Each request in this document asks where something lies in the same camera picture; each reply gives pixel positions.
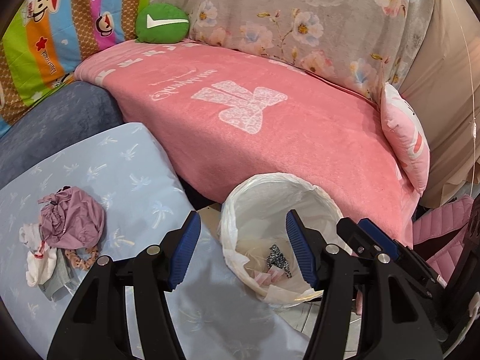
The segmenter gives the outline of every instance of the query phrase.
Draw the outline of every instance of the green cushion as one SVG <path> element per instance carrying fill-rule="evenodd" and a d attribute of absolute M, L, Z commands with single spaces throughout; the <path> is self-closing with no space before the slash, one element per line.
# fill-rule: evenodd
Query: green cushion
<path fill-rule="evenodd" d="M 164 3 L 150 4 L 142 9 L 135 24 L 137 42 L 156 44 L 180 42 L 188 34 L 190 24 L 183 22 L 159 25 L 161 21 L 158 20 L 168 19 L 188 20 L 188 15 L 181 9 Z M 150 28 L 147 28 L 147 21 L 150 23 Z"/>

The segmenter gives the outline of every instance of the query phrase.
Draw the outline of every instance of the pink quilted jacket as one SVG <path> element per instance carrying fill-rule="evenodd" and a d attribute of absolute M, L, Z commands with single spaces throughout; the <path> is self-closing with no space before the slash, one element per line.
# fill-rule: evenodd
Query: pink quilted jacket
<path fill-rule="evenodd" d="M 473 199 L 465 195 L 420 217 L 413 223 L 413 244 L 441 237 L 461 228 L 459 233 L 427 263 L 448 282 L 463 250 L 463 237 L 469 223 Z"/>

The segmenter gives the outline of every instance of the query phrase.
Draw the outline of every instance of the floral curtain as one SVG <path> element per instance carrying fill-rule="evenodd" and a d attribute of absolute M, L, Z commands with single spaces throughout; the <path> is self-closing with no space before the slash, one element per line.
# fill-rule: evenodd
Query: floral curtain
<path fill-rule="evenodd" d="M 275 59 L 378 101 L 422 44 L 434 0 L 152 0 L 190 14 L 190 37 Z"/>

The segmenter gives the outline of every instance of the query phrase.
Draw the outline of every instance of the white plastic bag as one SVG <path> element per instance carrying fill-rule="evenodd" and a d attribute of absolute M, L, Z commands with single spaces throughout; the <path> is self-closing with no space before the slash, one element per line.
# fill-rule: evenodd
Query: white plastic bag
<path fill-rule="evenodd" d="M 322 233 L 327 243 L 351 249 L 337 235 L 342 213 L 320 187 L 288 173 L 255 175 L 238 185 L 222 205 L 219 232 L 227 266 L 271 305 L 294 306 L 319 297 L 303 280 L 285 228 L 287 212 L 297 210 L 304 225 Z M 270 247 L 276 243 L 289 262 L 291 278 L 260 286 L 253 272 L 266 272 Z"/>

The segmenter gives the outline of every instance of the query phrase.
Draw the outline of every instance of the brown scrunchie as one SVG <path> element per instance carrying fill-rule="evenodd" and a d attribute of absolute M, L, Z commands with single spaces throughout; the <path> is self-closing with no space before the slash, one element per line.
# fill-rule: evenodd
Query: brown scrunchie
<path fill-rule="evenodd" d="M 100 254 L 97 245 L 93 247 L 87 247 L 85 250 L 88 254 L 90 254 L 90 257 L 87 260 L 83 260 L 78 257 L 78 254 L 74 249 L 65 249 L 65 256 L 67 257 L 68 261 L 70 261 L 70 264 L 73 268 L 79 268 L 84 271 L 88 271 L 95 261 L 97 261 L 98 255 Z"/>

